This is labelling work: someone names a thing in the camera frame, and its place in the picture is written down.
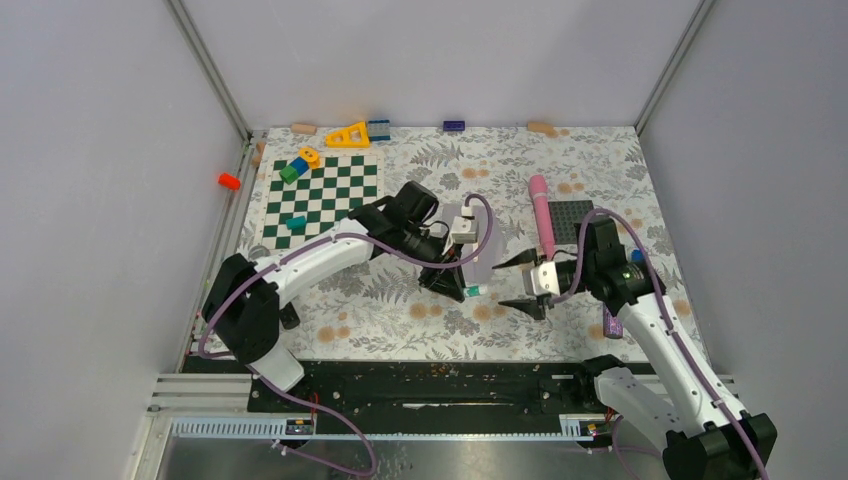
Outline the green white glue stick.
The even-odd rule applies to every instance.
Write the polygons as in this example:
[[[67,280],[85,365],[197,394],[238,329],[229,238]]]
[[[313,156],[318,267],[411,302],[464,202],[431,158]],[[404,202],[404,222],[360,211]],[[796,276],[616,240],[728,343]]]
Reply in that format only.
[[[480,297],[488,293],[488,287],[486,285],[473,285],[466,287],[463,292],[466,297]]]

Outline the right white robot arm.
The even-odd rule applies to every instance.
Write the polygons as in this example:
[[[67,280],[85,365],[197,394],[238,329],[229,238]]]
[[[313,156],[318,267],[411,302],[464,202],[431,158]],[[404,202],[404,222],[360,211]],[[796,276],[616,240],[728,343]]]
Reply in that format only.
[[[636,340],[666,395],[604,355],[583,363],[573,386],[577,405],[589,412],[609,407],[630,422],[659,450],[671,479],[767,478],[774,423],[765,413],[751,414],[715,374],[673,313],[651,260],[630,260],[617,230],[626,224],[596,208],[576,227],[576,259],[555,262],[528,249],[503,262],[527,267],[526,297],[505,306],[541,320],[555,305],[590,293]]]

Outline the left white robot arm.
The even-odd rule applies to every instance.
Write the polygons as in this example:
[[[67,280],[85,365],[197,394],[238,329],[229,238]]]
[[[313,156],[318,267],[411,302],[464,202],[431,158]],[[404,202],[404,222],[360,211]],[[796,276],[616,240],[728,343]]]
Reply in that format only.
[[[420,287],[463,301],[461,248],[448,236],[434,236],[426,225],[437,205],[430,190],[409,181],[396,195],[354,208],[326,232],[284,254],[259,260],[229,256],[201,307],[204,333],[217,335],[240,364],[269,382],[282,408],[301,409],[311,387],[281,332],[299,325],[292,301],[303,291],[389,253],[420,266]]]

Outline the dark grey lego baseplate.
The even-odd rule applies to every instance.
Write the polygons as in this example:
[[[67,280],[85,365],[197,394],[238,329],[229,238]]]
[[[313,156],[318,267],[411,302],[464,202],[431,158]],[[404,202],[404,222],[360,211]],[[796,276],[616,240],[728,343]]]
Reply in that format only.
[[[575,244],[579,225],[594,208],[591,200],[549,201],[549,213],[557,246]]]

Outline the purple glitter microphone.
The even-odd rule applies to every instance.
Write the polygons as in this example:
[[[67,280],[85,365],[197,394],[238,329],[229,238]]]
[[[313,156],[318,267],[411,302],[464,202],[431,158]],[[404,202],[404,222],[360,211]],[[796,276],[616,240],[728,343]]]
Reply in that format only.
[[[624,336],[624,327],[621,321],[608,310],[602,311],[602,333],[607,339],[618,340]]]

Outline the pink marker pen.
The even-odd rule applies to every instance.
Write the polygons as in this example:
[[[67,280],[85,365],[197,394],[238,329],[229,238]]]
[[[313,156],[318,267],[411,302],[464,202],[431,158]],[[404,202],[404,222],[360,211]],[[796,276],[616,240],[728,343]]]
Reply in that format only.
[[[554,230],[548,203],[548,186],[542,175],[533,175],[528,181],[528,192],[533,202],[534,218],[543,254],[552,259],[556,252]]]

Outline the floral patterned table mat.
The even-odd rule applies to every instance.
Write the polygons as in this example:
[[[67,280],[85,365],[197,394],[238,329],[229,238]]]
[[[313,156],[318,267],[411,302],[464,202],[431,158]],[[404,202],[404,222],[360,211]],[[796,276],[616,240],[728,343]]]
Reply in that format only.
[[[675,252],[635,130],[560,128],[554,136],[523,127],[396,127],[370,153],[383,161],[383,191],[416,181],[439,199],[435,232],[442,234],[464,198],[478,193],[498,228],[481,255],[493,264],[538,243],[527,183],[545,178],[555,201],[589,201],[626,219],[664,281],[674,312],[697,334]],[[335,274],[296,300],[300,325],[285,334],[302,360],[581,361],[612,354],[641,362],[631,337],[610,340],[600,304],[578,295],[536,321],[504,306],[523,295],[520,273],[497,269],[480,294],[455,302],[418,285],[417,267],[393,256]]]

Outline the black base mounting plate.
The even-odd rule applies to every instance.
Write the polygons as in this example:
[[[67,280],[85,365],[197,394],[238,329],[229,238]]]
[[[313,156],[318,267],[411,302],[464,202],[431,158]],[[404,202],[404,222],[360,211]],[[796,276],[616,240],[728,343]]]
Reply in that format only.
[[[308,361],[290,390],[368,435],[547,434],[560,416],[602,423],[578,363]]]

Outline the green white chessboard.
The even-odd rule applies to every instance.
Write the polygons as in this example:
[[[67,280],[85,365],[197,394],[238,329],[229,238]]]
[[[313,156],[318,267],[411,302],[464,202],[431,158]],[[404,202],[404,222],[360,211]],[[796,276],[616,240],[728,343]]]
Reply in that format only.
[[[290,185],[279,172],[286,160],[268,160],[258,197],[258,214],[248,224],[249,247],[271,252],[295,248],[329,230],[348,212],[384,195],[384,156],[377,152],[325,153],[322,167],[308,170]],[[287,219],[305,216],[301,230],[286,228]]]

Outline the teal small block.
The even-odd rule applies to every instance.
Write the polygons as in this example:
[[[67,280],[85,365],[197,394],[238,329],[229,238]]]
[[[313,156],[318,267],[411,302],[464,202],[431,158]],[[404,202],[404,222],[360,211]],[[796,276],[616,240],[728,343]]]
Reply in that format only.
[[[286,220],[285,225],[289,230],[301,230],[304,229],[307,224],[307,219],[305,216],[296,216]]]

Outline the dark blue lego brick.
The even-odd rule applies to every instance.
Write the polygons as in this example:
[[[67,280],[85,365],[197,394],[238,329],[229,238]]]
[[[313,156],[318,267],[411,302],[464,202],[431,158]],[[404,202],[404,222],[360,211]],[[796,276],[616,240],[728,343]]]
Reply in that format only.
[[[442,123],[444,132],[463,132],[466,129],[466,123],[463,120],[445,120]]]

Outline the right wooden cylinder peg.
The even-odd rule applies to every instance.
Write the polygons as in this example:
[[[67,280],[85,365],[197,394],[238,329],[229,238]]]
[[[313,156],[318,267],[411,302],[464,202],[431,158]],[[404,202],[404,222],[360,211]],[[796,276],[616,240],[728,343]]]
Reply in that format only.
[[[556,138],[559,135],[553,125],[544,122],[528,122],[526,128],[529,132],[543,134],[549,138]]]

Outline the wooden cylinder peg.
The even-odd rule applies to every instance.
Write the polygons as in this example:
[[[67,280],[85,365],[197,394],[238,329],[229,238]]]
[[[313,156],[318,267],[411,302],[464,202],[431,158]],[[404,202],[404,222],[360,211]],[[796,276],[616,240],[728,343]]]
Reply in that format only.
[[[294,134],[298,135],[309,135],[314,136],[317,134],[318,127],[311,124],[304,123],[292,123],[290,125],[290,131]]]
[[[529,132],[543,134],[549,138],[556,138],[559,135],[553,125],[544,122],[528,122],[526,128]]]

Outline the black grey microphone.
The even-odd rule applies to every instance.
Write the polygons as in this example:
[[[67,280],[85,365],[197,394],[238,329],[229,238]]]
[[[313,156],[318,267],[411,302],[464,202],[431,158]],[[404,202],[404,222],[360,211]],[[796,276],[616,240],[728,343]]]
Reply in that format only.
[[[268,262],[275,263],[278,260],[278,256],[276,254],[273,254],[268,248],[262,245],[256,245],[251,247],[248,250],[247,258],[251,262],[257,264],[256,270],[259,270]],[[298,316],[293,304],[291,302],[283,304],[282,294],[280,292],[277,292],[277,295],[278,319],[281,324],[281,327],[284,330],[291,330],[297,328],[300,324],[300,317]]]

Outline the yellow triangle toy block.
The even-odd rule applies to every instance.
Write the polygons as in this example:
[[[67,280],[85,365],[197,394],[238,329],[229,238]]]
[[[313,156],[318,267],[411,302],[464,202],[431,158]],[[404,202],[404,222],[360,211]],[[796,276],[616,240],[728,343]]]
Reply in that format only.
[[[329,133],[325,136],[329,148],[369,148],[370,138],[364,121]]]

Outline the blue cube block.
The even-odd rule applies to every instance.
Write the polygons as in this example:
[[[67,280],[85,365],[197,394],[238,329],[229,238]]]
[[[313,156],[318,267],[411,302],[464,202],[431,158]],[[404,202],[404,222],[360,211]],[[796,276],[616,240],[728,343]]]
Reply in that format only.
[[[290,166],[297,172],[298,175],[303,175],[310,169],[310,166],[306,160],[301,157],[297,157],[290,162]]]

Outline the green cube block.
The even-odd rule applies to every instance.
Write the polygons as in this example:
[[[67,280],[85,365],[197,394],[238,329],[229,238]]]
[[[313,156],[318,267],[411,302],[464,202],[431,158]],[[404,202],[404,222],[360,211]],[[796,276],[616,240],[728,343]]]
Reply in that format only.
[[[300,177],[300,172],[293,165],[286,165],[279,176],[285,184],[290,185]]]

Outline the left wooden cylinder peg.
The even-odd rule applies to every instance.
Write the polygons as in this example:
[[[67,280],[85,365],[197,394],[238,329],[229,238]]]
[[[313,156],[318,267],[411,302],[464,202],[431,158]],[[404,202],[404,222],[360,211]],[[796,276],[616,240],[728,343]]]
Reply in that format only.
[[[290,125],[290,131],[294,134],[298,135],[309,135],[314,136],[317,134],[318,127],[311,124],[304,123],[292,123]]]

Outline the red cylinder block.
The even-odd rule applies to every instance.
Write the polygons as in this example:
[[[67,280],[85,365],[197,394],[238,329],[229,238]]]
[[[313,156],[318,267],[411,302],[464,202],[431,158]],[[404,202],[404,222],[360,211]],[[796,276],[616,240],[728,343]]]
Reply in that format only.
[[[241,188],[241,181],[229,173],[221,173],[217,183],[230,191],[238,191]]]

